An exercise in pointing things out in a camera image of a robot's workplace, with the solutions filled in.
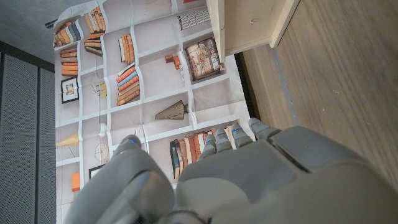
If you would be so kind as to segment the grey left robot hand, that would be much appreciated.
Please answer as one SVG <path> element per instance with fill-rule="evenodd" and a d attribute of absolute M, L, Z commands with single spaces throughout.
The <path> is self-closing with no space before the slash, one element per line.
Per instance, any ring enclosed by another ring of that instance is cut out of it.
<path fill-rule="evenodd" d="M 172 186 L 126 136 L 71 205 L 66 223 L 396 223 L 397 191 L 363 157 L 301 126 L 251 118 L 219 129 Z"/>

